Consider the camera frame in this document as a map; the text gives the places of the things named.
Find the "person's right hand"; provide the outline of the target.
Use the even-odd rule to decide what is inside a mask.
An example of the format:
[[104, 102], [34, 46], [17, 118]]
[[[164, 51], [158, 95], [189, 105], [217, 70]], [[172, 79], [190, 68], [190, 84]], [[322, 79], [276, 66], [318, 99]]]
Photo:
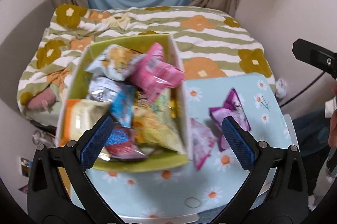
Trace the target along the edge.
[[328, 138], [330, 147], [337, 147], [337, 110], [334, 111], [330, 118], [330, 134]]

